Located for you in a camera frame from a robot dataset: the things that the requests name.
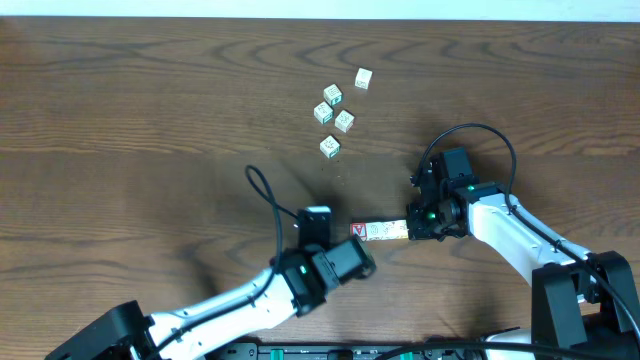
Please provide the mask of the wooden block row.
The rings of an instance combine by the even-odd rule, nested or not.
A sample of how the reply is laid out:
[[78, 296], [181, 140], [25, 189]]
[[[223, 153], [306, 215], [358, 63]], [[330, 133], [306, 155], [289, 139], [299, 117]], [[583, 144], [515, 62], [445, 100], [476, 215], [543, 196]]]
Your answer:
[[394, 225], [396, 221], [383, 222], [382, 226], [384, 227], [384, 240], [397, 239], [395, 237]]

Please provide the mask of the red letter block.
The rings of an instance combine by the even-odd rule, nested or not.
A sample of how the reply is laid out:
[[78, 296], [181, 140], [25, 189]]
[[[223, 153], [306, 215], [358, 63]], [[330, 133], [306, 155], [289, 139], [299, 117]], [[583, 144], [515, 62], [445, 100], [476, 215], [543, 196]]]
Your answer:
[[357, 236], [362, 241], [367, 240], [367, 225], [365, 223], [352, 223], [350, 225], [350, 233]]

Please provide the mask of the yellow edged wooden block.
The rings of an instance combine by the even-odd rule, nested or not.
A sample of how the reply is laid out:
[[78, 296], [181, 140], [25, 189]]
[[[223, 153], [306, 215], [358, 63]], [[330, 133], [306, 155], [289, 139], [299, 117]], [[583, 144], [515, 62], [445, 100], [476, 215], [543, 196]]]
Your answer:
[[340, 152], [341, 145], [334, 136], [329, 135], [319, 143], [319, 149], [328, 159], [331, 159]]

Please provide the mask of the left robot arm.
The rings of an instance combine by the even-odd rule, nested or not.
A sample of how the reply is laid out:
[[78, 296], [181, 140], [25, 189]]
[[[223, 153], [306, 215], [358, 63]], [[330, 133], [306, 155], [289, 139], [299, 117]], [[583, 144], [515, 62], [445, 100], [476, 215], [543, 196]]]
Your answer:
[[199, 359], [247, 334], [307, 315], [333, 290], [375, 270], [358, 237], [329, 249], [290, 249], [248, 283], [198, 304], [149, 315], [136, 301], [120, 304], [45, 358]]

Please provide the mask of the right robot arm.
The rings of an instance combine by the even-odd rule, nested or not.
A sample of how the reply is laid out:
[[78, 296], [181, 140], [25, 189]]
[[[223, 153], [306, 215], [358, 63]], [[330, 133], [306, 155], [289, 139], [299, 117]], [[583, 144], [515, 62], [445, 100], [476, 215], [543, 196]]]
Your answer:
[[639, 298], [628, 261], [576, 245], [524, 209], [509, 187], [472, 175], [415, 178], [407, 207], [412, 240], [473, 237], [530, 285], [529, 329], [505, 330], [468, 347], [482, 359], [636, 359]]

